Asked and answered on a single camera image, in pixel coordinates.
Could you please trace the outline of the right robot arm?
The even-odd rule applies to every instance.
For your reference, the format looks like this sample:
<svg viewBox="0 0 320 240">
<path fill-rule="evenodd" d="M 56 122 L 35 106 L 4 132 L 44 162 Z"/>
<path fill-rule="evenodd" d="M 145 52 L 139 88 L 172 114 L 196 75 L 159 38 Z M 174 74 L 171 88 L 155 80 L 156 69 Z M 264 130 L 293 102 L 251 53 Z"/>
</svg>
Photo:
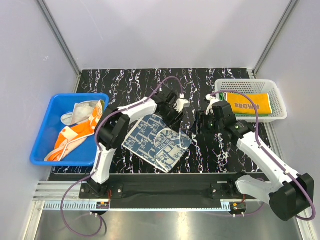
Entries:
<svg viewBox="0 0 320 240">
<path fill-rule="evenodd" d="M 218 101 L 208 111 L 198 111 L 195 117 L 196 133 L 214 136 L 222 134 L 224 140 L 234 144 L 265 174 L 268 182 L 241 172 L 228 181 L 227 192 L 232 198 L 249 195 L 270 206 L 282 221 L 288 221 L 308 208 L 311 221 L 316 216 L 314 205 L 314 179 L 307 173 L 299 174 L 286 165 L 259 138 L 257 131 L 245 120 L 237 120 L 231 105 Z"/>
</svg>

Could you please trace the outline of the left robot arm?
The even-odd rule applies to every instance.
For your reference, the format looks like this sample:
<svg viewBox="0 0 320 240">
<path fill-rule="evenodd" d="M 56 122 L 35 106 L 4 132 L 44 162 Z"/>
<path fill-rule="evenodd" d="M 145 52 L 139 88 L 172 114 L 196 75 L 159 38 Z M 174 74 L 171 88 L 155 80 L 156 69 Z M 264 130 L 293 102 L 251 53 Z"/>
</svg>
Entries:
<svg viewBox="0 0 320 240">
<path fill-rule="evenodd" d="M 87 184 L 97 198 L 108 193 L 110 168 L 116 150 L 125 141 L 129 126 L 145 116 L 158 114 L 164 123 L 174 131 L 181 126 L 183 109 L 190 102 L 173 91 L 152 93 L 149 97 L 122 107 L 108 106 L 95 128 L 94 140 L 97 145 L 96 157 Z"/>
</svg>

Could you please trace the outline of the blue white patterned towel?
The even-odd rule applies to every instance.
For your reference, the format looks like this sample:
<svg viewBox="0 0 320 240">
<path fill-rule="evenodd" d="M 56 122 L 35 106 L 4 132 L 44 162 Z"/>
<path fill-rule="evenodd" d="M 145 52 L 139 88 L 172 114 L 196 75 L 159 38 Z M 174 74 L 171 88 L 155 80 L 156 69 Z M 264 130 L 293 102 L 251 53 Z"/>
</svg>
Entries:
<svg viewBox="0 0 320 240">
<path fill-rule="evenodd" d="M 122 146 L 164 173 L 181 160 L 192 139 L 170 129 L 160 116 L 147 115 L 128 132 Z"/>
</svg>

